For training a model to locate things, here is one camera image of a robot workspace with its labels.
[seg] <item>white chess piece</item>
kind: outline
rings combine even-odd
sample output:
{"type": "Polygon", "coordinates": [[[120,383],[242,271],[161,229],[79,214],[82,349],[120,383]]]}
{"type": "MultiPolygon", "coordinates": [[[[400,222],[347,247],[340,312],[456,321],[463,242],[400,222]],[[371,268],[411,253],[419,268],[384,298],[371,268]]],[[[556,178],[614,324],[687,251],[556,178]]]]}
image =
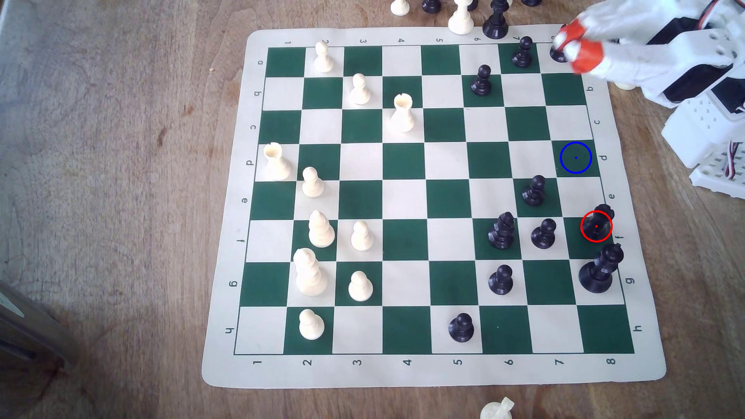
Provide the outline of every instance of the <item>white chess piece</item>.
{"type": "Polygon", "coordinates": [[[373,283],[363,271],[355,271],[349,281],[349,296],[354,301],[367,301],[373,295],[373,283]]]}
{"type": "Polygon", "coordinates": [[[308,220],[308,238],[317,248],[327,248],[334,242],[336,233],[329,219],[319,210],[313,211],[308,220]]]}
{"type": "Polygon", "coordinates": [[[308,198],[318,198],[325,189],[323,180],[318,177],[315,168],[306,167],[302,171],[302,193],[308,198]]]}
{"type": "Polygon", "coordinates": [[[330,72],[334,68],[334,60],[329,57],[329,44],[324,41],[316,42],[316,60],[313,65],[322,73],[330,72]]]}
{"type": "Polygon", "coordinates": [[[300,292],[315,297],[326,290],[329,280],[320,270],[316,253],[308,248],[300,248],[295,251],[292,261],[295,262],[296,284],[300,292]]]}
{"type": "Polygon", "coordinates": [[[411,113],[412,104],[411,96],[406,93],[396,95],[393,99],[393,106],[396,111],[390,117],[390,124],[395,131],[405,133],[414,127],[414,115],[411,113]]]}
{"type": "Polygon", "coordinates": [[[472,0],[455,0],[458,9],[455,9],[453,16],[448,19],[448,29],[458,35],[465,35],[473,29],[473,19],[468,11],[468,6],[472,0]]]}
{"type": "Polygon", "coordinates": [[[355,222],[352,227],[352,247],[358,251],[366,251],[373,246],[373,236],[370,235],[370,229],[365,221],[355,222]]]}
{"type": "Polygon", "coordinates": [[[366,104],[370,101],[370,91],[365,87],[365,76],[357,73],[352,76],[354,89],[349,94],[353,104],[366,104]]]}
{"type": "Polygon", "coordinates": [[[314,341],[323,334],[323,319],[311,309],[300,312],[300,335],[309,341],[314,341]]]}
{"type": "Polygon", "coordinates": [[[290,176],[292,165],[282,156],[282,146],[270,142],[264,146],[264,157],[267,158],[267,176],[271,180],[285,180],[290,176]]]}

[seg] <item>white square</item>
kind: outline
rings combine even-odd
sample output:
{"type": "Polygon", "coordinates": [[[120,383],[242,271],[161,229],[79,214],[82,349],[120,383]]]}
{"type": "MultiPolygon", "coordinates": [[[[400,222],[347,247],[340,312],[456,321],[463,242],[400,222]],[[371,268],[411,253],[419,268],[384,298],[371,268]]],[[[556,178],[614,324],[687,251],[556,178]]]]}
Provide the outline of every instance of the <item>white square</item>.
{"type": "Polygon", "coordinates": [[[424,179],[383,180],[383,218],[427,218],[427,183],[424,179]]]}
{"type": "Polygon", "coordinates": [[[264,79],[263,110],[301,110],[302,77],[267,77],[264,79]]]}
{"type": "Polygon", "coordinates": [[[545,218],[517,218],[517,226],[520,237],[520,252],[523,260],[561,260],[569,259],[569,249],[566,244],[566,231],[564,228],[564,219],[553,217],[557,223],[557,229],[554,231],[556,241],[548,249],[538,249],[530,240],[530,234],[533,230],[541,225],[545,218]]]}
{"type": "Polygon", "coordinates": [[[424,172],[427,179],[468,179],[465,142],[426,142],[424,172]]]}
{"type": "Polygon", "coordinates": [[[235,353],[285,352],[287,307],[241,307],[235,353]]]}
{"type": "Polygon", "coordinates": [[[429,306],[429,262],[383,261],[384,306],[429,306]]]}
{"type": "Polygon", "coordinates": [[[300,144],[341,144],[341,109],[304,109],[300,144]]]}
{"type": "Polygon", "coordinates": [[[364,220],[370,229],[372,247],[358,251],[352,247],[352,233],[357,220],[339,220],[336,232],[336,260],[338,262],[377,262],[383,260],[383,220],[364,220]]]}
{"type": "Polygon", "coordinates": [[[430,260],[473,260],[473,221],[470,218],[430,218],[427,220],[430,260]]]}
{"type": "Polygon", "coordinates": [[[326,277],[326,289],[315,297],[303,294],[297,288],[297,270],[295,263],[290,263],[290,281],[287,287],[288,307],[333,307],[336,299],[336,262],[318,262],[323,276],[326,277]]]}
{"type": "Polygon", "coordinates": [[[383,143],[342,144],[339,165],[340,180],[380,180],[383,178],[383,143]]]}
{"type": "Polygon", "coordinates": [[[537,174],[556,177],[554,148],[551,141],[510,141],[510,166],[515,179],[530,179],[537,174]]]}
{"type": "Polygon", "coordinates": [[[333,333],[333,353],[382,353],[383,307],[334,307],[333,333]]]}
{"type": "Polygon", "coordinates": [[[477,260],[476,291],[479,306],[526,306],[525,274],[520,259],[512,260],[477,260]],[[505,295],[495,294],[489,288],[489,277],[500,265],[507,265],[513,270],[513,288],[505,295]]]}
{"type": "Polygon", "coordinates": [[[432,353],[481,353],[481,316],[478,306],[431,306],[429,308],[432,353]],[[467,342],[456,342],[450,337],[448,326],[460,313],[467,313],[473,321],[473,337],[467,342]]]}
{"type": "Polygon", "coordinates": [[[553,141],[592,139],[587,106],[547,106],[548,132],[553,141]]]}
{"type": "Polygon", "coordinates": [[[534,353],[582,353],[577,306],[528,306],[530,341],[534,353]]]}
{"type": "Polygon", "coordinates": [[[565,217],[584,217],[603,203],[599,177],[558,177],[561,213],[565,217]]]}
{"type": "Polygon", "coordinates": [[[463,79],[459,75],[422,76],[422,106],[463,107],[463,79]]]}
{"type": "Polygon", "coordinates": [[[471,217],[497,218],[503,212],[517,214],[515,184],[504,179],[469,179],[471,217]]]}
{"type": "Polygon", "coordinates": [[[292,220],[253,220],[248,229],[246,262],[289,262],[292,220]]]}
{"type": "Polygon", "coordinates": [[[545,106],[540,73],[502,75],[504,106],[545,106]]]}
{"type": "Polygon", "coordinates": [[[383,74],[422,75],[422,50],[419,46],[384,46],[383,74]]]}
{"type": "Polygon", "coordinates": [[[507,117],[503,107],[463,109],[467,142],[507,141],[507,117]]]}

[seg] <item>white pawn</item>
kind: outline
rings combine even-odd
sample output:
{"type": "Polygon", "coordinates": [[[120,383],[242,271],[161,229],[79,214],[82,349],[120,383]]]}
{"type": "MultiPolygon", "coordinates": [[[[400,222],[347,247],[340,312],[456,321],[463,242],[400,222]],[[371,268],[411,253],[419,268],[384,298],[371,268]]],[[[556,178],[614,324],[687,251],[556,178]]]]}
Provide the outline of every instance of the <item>white pawn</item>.
{"type": "Polygon", "coordinates": [[[357,221],[352,227],[352,247],[358,251],[366,251],[373,246],[373,237],[365,221],[357,221]]]}
{"type": "Polygon", "coordinates": [[[318,198],[325,189],[323,180],[318,177],[315,168],[306,167],[302,171],[302,193],[308,198],[318,198]]]}
{"type": "Polygon", "coordinates": [[[414,115],[411,113],[413,100],[406,93],[401,93],[393,98],[393,106],[396,111],[390,117],[390,124],[393,130],[405,133],[414,127],[414,115]]]}
{"type": "Polygon", "coordinates": [[[373,283],[363,271],[355,271],[349,281],[349,296],[354,301],[367,301],[373,295],[373,283]]]}
{"type": "Polygon", "coordinates": [[[309,341],[314,341],[323,334],[323,319],[311,309],[300,312],[300,335],[309,341]]]}
{"type": "Polygon", "coordinates": [[[455,9],[453,16],[448,19],[448,29],[458,35],[465,35],[473,29],[473,19],[468,11],[468,6],[472,0],[455,0],[458,9],[455,9]]]}
{"type": "Polygon", "coordinates": [[[329,57],[329,44],[324,41],[316,42],[316,60],[313,62],[316,70],[322,73],[330,72],[334,68],[334,60],[329,57]]]}
{"type": "Polygon", "coordinates": [[[354,89],[349,94],[353,104],[366,104],[370,101],[370,91],[365,87],[365,76],[357,73],[352,76],[354,89]]]}
{"type": "Polygon", "coordinates": [[[317,248],[327,248],[334,242],[336,233],[329,219],[319,210],[313,211],[308,220],[308,238],[317,248]]]}

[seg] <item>green square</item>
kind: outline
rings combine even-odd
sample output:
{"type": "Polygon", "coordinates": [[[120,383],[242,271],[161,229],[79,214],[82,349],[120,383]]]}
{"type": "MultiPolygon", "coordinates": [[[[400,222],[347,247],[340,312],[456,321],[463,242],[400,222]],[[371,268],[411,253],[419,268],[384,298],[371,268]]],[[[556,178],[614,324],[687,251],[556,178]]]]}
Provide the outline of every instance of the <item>green square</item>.
{"type": "Polygon", "coordinates": [[[472,179],[512,177],[510,146],[506,142],[469,142],[466,147],[472,179]]]}
{"type": "Polygon", "coordinates": [[[383,75],[383,47],[344,47],[344,76],[362,73],[366,76],[383,75]]]}
{"type": "Polygon", "coordinates": [[[471,83],[476,79],[474,75],[464,75],[463,78],[463,107],[503,107],[502,76],[491,75],[492,91],[486,96],[479,96],[471,91],[471,83]]]}
{"type": "Polygon", "coordinates": [[[468,179],[427,180],[428,218],[471,218],[468,179]]]}
{"type": "Polygon", "coordinates": [[[254,182],[252,220],[291,220],[295,216],[295,182],[254,182]]]}
{"type": "Polygon", "coordinates": [[[303,109],[341,109],[342,78],[306,78],[302,88],[303,109]]]}
{"type": "Polygon", "coordinates": [[[380,306],[383,304],[383,262],[336,262],[337,306],[380,306]],[[372,283],[372,295],[365,301],[349,296],[349,281],[355,271],[363,271],[372,283]]]}
{"type": "Polygon", "coordinates": [[[427,260],[427,220],[383,220],[383,260],[427,260]]]}
{"type": "Polygon", "coordinates": [[[585,353],[634,353],[626,306],[577,306],[585,353]]]}
{"type": "Polygon", "coordinates": [[[302,180],[302,171],[314,167],[323,180],[339,180],[339,144],[301,144],[297,157],[297,180],[302,180]]]}
{"type": "Polygon", "coordinates": [[[554,148],[554,165],[557,168],[557,177],[600,177],[595,141],[552,141],[551,147],[554,148]]]}
{"type": "Polygon", "coordinates": [[[531,207],[522,200],[522,190],[530,185],[530,179],[513,179],[515,185],[515,201],[517,204],[518,217],[560,217],[561,201],[559,200],[559,187],[555,177],[547,177],[543,188],[545,196],[543,204],[531,207]]]}
{"type": "Polygon", "coordinates": [[[429,306],[383,307],[383,353],[432,353],[429,306]]]}
{"type": "Polygon", "coordinates": [[[287,305],[290,263],[247,263],[243,267],[241,307],[287,305]]]}
{"type": "Polygon", "coordinates": [[[422,107],[422,78],[420,76],[383,77],[383,107],[392,108],[399,93],[411,96],[411,107],[422,107]]]}
{"type": "Polygon", "coordinates": [[[496,218],[474,218],[473,219],[473,239],[476,250],[476,259],[479,260],[501,260],[501,259],[520,259],[520,235],[515,223],[515,240],[512,245],[506,249],[499,250],[489,243],[489,229],[496,222],[496,218]]]}
{"type": "Polygon", "coordinates": [[[341,111],[341,142],[382,142],[383,111],[345,109],[341,111]]]}
{"type": "Polygon", "coordinates": [[[510,141],[551,139],[545,107],[506,107],[504,115],[507,117],[507,138],[510,141]]]}
{"type": "MultiPolygon", "coordinates": [[[[335,233],[339,232],[337,228],[336,220],[329,220],[331,227],[335,233]]],[[[290,257],[295,254],[295,251],[300,248],[309,248],[316,253],[316,259],[321,262],[332,262],[336,260],[336,244],[339,241],[337,237],[331,245],[326,248],[317,248],[311,244],[311,240],[308,238],[308,222],[306,220],[295,220],[292,226],[292,253],[290,257]]]]}
{"type": "Polygon", "coordinates": [[[433,306],[477,306],[476,264],[429,262],[429,297],[433,306]]]}
{"type": "Polygon", "coordinates": [[[587,104],[581,75],[556,73],[541,77],[546,106],[587,104]]]}
{"type": "Polygon", "coordinates": [[[424,178],[424,144],[383,144],[383,179],[424,178]]]}
{"type": "Polygon", "coordinates": [[[305,48],[269,48],[266,77],[305,75],[305,48]]]}
{"type": "Polygon", "coordinates": [[[568,260],[524,260],[522,268],[529,305],[575,303],[568,260]]]}
{"type": "Polygon", "coordinates": [[[483,353],[533,353],[526,306],[481,306],[478,309],[483,353]]]}
{"type": "Polygon", "coordinates": [[[285,355],[331,355],[334,342],[334,307],[310,307],[323,319],[323,334],[309,341],[300,334],[300,312],[305,307],[288,307],[285,323],[285,355]]]}
{"type": "Polygon", "coordinates": [[[422,45],[423,75],[459,75],[458,45],[422,45]]]}
{"type": "Polygon", "coordinates": [[[466,141],[463,108],[425,109],[424,140],[426,142],[466,141]]]}
{"type": "Polygon", "coordinates": [[[259,125],[259,144],[300,142],[299,110],[264,110],[259,125]]]}
{"type": "Polygon", "coordinates": [[[520,51],[520,44],[518,42],[509,44],[499,44],[499,66],[501,67],[503,75],[514,75],[524,73],[540,73],[541,66],[538,60],[538,50],[536,44],[530,49],[530,55],[533,56],[533,61],[530,65],[521,69],[512,63],[512,57],[517,51],[520,51]]]}

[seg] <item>vinyl chess mat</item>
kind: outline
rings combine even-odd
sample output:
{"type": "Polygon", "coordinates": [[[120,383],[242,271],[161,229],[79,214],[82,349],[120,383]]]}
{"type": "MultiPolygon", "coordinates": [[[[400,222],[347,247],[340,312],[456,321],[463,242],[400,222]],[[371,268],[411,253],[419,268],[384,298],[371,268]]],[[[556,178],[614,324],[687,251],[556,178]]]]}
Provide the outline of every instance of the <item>vinyl chess mat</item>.
{"type": "Polygon", "coordinates": [[[665,360],[641,252],[607,84],[571,73],[548,54],[559,25],[510,28],[489,40],[476,28],[258,31],[247,42],[203,378],[237,388],[491,385],[641,381],[661,378],[665,360]],[[533,62],[511,62],[518,40],[535,42],[533,62]],[[314,45],[335,65],[314,69],[314,45]],[[481,64],[492,91],[470,91],[481,64]],[[372,99],[348,99],[362,73],[372,99]],[[393,98],[413,98],[414,129],[389,129],[393,98]],[[263,147],[282,145],[291,178],[271,181],[263,147]],[[326,185],[301,190],[313,166],[326,185]],[[545,202],[521,190],[546,177],[545,202]],[[585,239],[580,220],[598,204],[615,211],[612,237],[585,239]],[[308,217],[323,212],[335,242],[315,248],[308,217]],[[516,217],[513,245],[486,232],[503,212],[516,217]],[[530,232],[557,223],[556,242],[535,247],[530,232]],[[375,239],[352,248],[352,225],[375,239]],[[593,294],[578,271],[603,245],[625,258],[609,291],[593,294]],[[312,248],[329,279],[321,295],[295,285],[292,256],[312,248]],[[507,295],[487,280],[513,270],[507,295]],[[372,297],[354,301],[352,272],[372,297]],[[310,308],[324,321],[313,341],[299,333],[310,308]],[[471,340],[448,324],[469,313],[471,340]]]}

